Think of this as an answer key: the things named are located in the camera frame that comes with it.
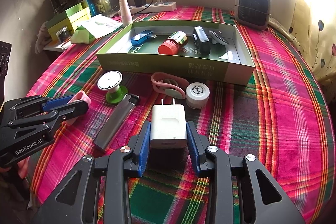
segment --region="plaid tablecloth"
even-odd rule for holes
[[[142,14],[135,21],[185,19],[235,24],[220,9],[180,7],[174,12]],[[255,62],[246,87],[207,81],[210,99],[202,110],[185,108],[199,133],[227,153],[257,155],[293,200],[306,223],[319,215],[329,200],[335,176],[335,142],[331,120],[320,87],[298,52],[269,28],[256,31],[238,26]],[[58,97],[84,90],[92,100],[90,110],[72,126],[62,126],[55,143],[31,156],[31,189],[43,202],[85,154],[99,156],[92,140],[114,107],[97,88],[102,75],[95,53],[113,35],[90,45],[74,45],[41,76],[28,95]],[[150,75],[124,73],[122,84],[141,98],[107,154],[127,144],[162,95],[153,91]],[[169,97],[163,97],[170,103]],[[129,182],[133,223],[204,223],[208,180],[197,179],[187,150],[168,159],[149,156],[141,179]],[[234,185],[236,216],[238,192]],[[102,215],[103,196],[99,216]]]

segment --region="usb power adapter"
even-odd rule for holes
[[[152,109],[151,147],[183,148],[187,146],[187,132],[183,105],[155,105]]]

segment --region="green suction cup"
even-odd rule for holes
[[[123,76],[121,72],[113,70],[100,77],[98,80],[98,88],[100,90],[108,91],[106,94],[106,101],[110,104],[118,104],[128,92],[127,88],[120,86]]]
[[[110,104],[118,104],[122,99],[124,99],[124,96],[127,92],[127,87],[119,86],[119,89],[116,92],[108,92],[106,94],[106,101]]]

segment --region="hand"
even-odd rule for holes
[[[19,174],[20,178],[22,178],[22,179],[24,179],[27,176],[27,173],[28,173],[28,159],[29,159],[29,157],[22,160],[22,161],[19,161],[17,163],[17,165],[18,165],[17,173]],[[0,173],[7,172],[10,168],[11,167],[9,167],[9,168],[1,168],[0,167]]]

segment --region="yellow box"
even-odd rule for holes
[[[86,7],[85,9],[80,10],[79,12],[73,14],[65,20],[62,20],[61,22],[55,24],[53,27],[50,27],[48,29],[48,33],[50,34],[52,40],[58,40],[56,33],[63,27],[67,26],[69,32],[73,35],[80,22],[89,20],[90,18],[90,9]]]

